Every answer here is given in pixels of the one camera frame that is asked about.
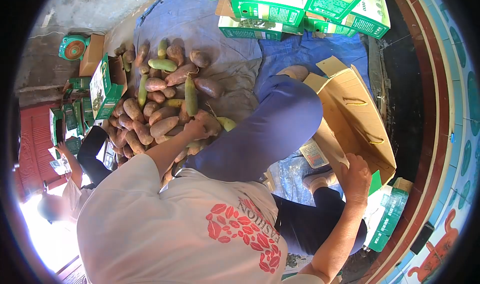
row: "red lip print pattern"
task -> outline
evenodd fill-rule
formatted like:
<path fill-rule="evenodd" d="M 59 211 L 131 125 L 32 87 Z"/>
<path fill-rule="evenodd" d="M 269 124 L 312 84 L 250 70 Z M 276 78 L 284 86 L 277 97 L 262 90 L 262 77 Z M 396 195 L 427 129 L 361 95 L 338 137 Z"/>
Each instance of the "red lip print pattern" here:
<path fill-rule="evenodd" d="M 240 201 L 238 210 L 227 204 L 216 204 L 212 207 L 205 217 L 208 221 L 208 236 L 220 243 L 229 243 L 236 238 L 242 239 L 252 250 L 261 252 L 258 263 L 260 269 L 274 274 L 279 267 L 281 252 L 276 245 L 279 238 L 277 242 L 273 238 L 274 235 L 279 237 L 279 233 L 264 219 L 251 200 L 238 199 Z"/>

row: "leg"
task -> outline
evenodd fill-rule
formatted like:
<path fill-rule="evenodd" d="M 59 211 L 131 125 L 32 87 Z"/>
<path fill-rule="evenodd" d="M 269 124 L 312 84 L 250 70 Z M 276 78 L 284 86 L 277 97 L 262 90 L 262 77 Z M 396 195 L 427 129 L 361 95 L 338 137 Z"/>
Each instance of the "leg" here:
<path fill-rule="evenodd" d="M 95 187 L 112 172 L 103 165 L 103 162 L 97 159 L 97 154 L 107 137 L 108 135 L 105 130 L 99 126 L 93 126 L 90 133 L 88 133 L 87 137 L 83 140 L 77 155 L 77 160 L 81 168 L 88 175 Z"/>
<path fill-rule="evenodd" d="M 221 181 L 257 181 L 270 165 L 307 142 L 320 125 L 321 101 L 299 80 L 272 76 L 262 84 L 258 99 L 251 116 L 189 157 L 185 167 Z"/>
<path fill-rule="evenodd" d="M 313 196 L 316 207 L 273 195 L 279 209 L 275 228 L 287 241 L 288 251 L 291 253 L 314 255 L 332 233 L 342 215 L 345 203 L 338 191 L 320 187 Z M 366 236 L 367 226 L 362 220 L 350 254 L 360 250 Z"/>

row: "forearm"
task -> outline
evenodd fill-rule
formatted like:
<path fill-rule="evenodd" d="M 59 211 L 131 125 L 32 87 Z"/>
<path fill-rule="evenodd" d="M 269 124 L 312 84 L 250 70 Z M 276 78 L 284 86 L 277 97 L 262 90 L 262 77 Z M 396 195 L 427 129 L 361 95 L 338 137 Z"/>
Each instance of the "forearm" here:
<path fill-rule="evenodd" d="M 67 158 L 68 164 L 71 168 L 71 179 L 75 182 L 75 184 L 80 188 L 82 186 L 82 176 L 84 174 L 80 163 L 75 158 L 75 156 L 70 152 L 64 152 L 65 158 Z"/>
<path fill-rule="evenodd" d="M 175 157 L 192 141 L 193 138 L 187 132 L 182 131 L 171 139 L 145 152 L 155 162 L 160 178 L 166 173 Z"/>
<path fill-rule="evenodd" d="M 357 237 L 365 205 L 347 203 L 332 233 L 299 274 L 313 274 L 330 283 L 345 264 Z"/>

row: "pile of sweet potatoes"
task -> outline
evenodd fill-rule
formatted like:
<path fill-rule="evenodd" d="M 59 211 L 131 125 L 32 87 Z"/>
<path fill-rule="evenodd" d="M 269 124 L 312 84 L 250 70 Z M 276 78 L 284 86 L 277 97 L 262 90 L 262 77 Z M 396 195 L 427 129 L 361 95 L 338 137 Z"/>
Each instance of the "pile of sweet potatoes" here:
<path fill-rule="evenodd" d="M 133 46 L 122 51 L 124 63 L 129 68 L 136 67 L 142 76 L 135 97 L 121 99 L 108 120 L 112 126 L 108 134 L 115 145 L 118 166 L 179 134 L 191 119 L 202 120 L 211 137 L 190 143 L 178 154 L 162 179 L 163 186 L 172 179 L 174 162 L 181 167 L 188 155 L 197 154 L 213 141 L 212 137 L 216 137 L 222 127 L 230 131 L 236 124 L 198 108 L 197 94 L 219 98 L 225 90 L 212 79 L 198 77 L 200 69 L 211 64 L 206 53 L 193 50 L 185 59 L 183 48 L 176 44 L 168 46 L 166 39 L 160 42 L 155 55 L 147 44 L 139 47 L 136 56 Z M 182 83 L 185 83 L 185 95 L 179 97 L 176 86 Z"/>

